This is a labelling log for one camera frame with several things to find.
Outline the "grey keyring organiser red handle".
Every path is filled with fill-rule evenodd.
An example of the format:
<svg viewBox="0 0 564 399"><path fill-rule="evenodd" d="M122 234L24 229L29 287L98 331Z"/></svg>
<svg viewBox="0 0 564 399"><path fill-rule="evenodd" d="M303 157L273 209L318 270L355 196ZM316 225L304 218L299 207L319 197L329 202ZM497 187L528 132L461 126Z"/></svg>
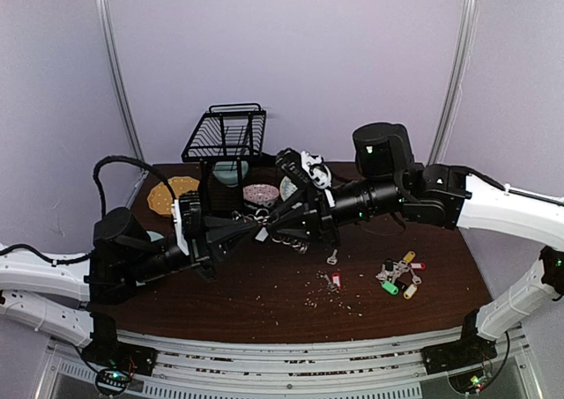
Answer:
<svg viewBox="0 0 564 399"><path fill-rule="evenodd" d="M243 214L239 211L233 211L231 215L231 219L233 221L254 221L258 223L260 226L263 226L265 223L268 222L270 217L270 212L266 209L259 209L255 213L251 214ZM287 246L294 251L296 251L300 255L304 255L308 252L309 249L309 242L305 240L300 240L290 235L280 235L280 234L268 234L266 235L266 231L262 230L259 234L255 236L255 240L259 242L264 242L267 239L270 239L273 243Z"/></svg>

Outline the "key with black tag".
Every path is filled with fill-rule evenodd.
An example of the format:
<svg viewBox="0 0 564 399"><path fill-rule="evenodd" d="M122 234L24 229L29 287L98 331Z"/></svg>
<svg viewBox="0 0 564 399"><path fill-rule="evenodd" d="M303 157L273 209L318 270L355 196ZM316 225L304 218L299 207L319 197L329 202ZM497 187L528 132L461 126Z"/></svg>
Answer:
<svg viewBox="0 0 564 399"><path fill-rule="evenodd" d="M256 234L255 240L258 242L265 242L269 237L269 233L265 227L262 227L261 230Z"/></svg>

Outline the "key with red tag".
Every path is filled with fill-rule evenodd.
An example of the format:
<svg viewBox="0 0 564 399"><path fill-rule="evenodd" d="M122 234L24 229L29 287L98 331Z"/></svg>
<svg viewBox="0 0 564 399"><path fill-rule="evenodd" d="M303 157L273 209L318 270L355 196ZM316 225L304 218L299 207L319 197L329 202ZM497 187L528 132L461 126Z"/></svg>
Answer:
<svg viewBox="0 0 564 399"><path fill-rule="evenodd" d="M327 289L330 292L339 292L341 290L339 275L333 277L322 275L322 279L326 282Z"/></svg>

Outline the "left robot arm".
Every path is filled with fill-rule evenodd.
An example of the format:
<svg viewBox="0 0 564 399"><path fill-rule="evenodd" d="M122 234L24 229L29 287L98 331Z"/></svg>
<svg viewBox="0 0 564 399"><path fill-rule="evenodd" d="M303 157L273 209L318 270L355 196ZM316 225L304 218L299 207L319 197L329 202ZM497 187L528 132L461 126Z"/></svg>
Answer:
<svg viewBox="0 0 564 399"><path fill-rule="evenodd" d="M154 240L130 209L119 207L95 224L93 251L87 254L44 254L27 244L2 246L1 314L78 347L89 362L120 366L137 353L119 341L112 318L51 298L74 299L83 306L119 305L140 286L185 269L213 280L216 262L259 229L253 218L203 215L195 193L173 202L172 224L172 234Z"/></svg>

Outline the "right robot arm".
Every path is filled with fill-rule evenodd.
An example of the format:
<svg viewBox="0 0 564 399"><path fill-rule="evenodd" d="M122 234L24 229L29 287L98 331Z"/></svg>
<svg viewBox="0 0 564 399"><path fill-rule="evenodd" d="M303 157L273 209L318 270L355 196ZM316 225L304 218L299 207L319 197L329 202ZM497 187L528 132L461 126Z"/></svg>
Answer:
<svg viewBox="0 0 564 399"><path fill-rule="evenodd" d="M268 217L277 238L339 242L339 228L397 212L410 222L445 229L481 229L541 244L539 258L497 299L464 318L458 340L426 347L429 365L467 366L494 349L514 324L563 295L563 203L511 188L466 166L424 166L413 156L405 126L370 123L352 134L360 178L338 187L322 158L286 149L277 168L294 193Z"/></svg>

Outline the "pile of tagged keys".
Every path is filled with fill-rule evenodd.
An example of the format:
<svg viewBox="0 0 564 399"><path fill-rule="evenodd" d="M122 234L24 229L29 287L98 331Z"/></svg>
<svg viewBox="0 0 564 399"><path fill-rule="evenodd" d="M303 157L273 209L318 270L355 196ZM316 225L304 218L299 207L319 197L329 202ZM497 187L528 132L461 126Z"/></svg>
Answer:
<svg viewBox="0 0 564 399"><path fill-rule="evenodd" d="M423 262L416 262L415 258L416 253L410 250L398 261L391 258L384 260L380 271L375 275L384 291L405 300L415 296L422 284L418 272L426 268Z"/></svg>

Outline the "yellow daisy plate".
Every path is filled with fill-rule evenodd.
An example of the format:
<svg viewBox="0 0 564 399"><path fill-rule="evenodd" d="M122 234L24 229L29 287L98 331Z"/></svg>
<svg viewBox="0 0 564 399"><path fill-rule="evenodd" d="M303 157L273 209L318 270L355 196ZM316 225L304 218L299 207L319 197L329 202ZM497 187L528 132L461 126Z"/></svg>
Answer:
<svg viewBox="0 0 564 399"><path fill-rule="evenodd" d="M279 194L282 201L286 201L290 198L296 191L297 187L292 183L288 176L284 176L279 185Z"/></svg>

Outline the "pink patterned bowl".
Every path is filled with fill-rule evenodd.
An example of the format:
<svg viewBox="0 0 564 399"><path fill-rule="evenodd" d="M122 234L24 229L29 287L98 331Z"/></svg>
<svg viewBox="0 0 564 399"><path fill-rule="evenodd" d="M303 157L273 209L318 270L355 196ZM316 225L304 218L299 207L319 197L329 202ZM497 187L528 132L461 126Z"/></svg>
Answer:
<svg viewBox="0 0 564 399"><path fill-rule="evenodd" d="M243 188L243 199L257 207L270 208L279 198L279 190L270 184L252 184Z"/></svg>

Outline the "lone silver key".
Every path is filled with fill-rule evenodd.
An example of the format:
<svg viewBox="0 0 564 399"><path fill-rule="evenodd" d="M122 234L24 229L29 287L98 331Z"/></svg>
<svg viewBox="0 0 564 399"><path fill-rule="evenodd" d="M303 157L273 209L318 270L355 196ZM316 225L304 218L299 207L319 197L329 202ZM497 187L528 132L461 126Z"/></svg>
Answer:
<svg viewBox="0 0 564 399"><path fill-rule="evenodd" d="M334 266L338 263L338 251L334 249L329 257L326 258L326 263Z"/></svg>

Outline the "light blue flat plate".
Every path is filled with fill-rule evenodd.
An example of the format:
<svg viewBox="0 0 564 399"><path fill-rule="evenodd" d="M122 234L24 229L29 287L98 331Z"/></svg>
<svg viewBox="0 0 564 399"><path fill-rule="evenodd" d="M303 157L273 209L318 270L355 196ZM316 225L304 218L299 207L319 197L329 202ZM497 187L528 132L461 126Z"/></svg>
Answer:
<svg viewBox="0 0 564 399"><path fill-rule="evenodd" d="M156 242L164 239L164 235L154 231L147 231L147 235L150 238L151 242Z"/></svg>

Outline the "pale green bowl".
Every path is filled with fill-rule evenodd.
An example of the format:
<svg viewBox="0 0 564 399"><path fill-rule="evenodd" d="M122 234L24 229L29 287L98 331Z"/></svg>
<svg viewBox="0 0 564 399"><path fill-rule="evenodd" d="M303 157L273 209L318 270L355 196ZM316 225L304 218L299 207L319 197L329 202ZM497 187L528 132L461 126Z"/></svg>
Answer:
<svg viewBox="0 0 564 399"><path fill-rule="evenodd" d="M213 167L214 177L229 188L238 186L249 170L247 161L220 161Z"/></svg>

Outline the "yellow dotted plate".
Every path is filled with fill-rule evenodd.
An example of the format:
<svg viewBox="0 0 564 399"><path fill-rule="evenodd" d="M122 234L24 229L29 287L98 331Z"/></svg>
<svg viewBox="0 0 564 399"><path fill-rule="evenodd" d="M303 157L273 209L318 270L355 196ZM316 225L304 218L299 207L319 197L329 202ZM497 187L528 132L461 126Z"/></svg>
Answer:
<svg viewBox="0 0 564 399"><path fill-rule="evenodd" d="M199 185L199 180L190 176L175 176L167 181L177 197L189 191L197 191ZM151 189L147 203L149 209L156 214L162 217L171 216L173 197L163 182Z"/></svg>

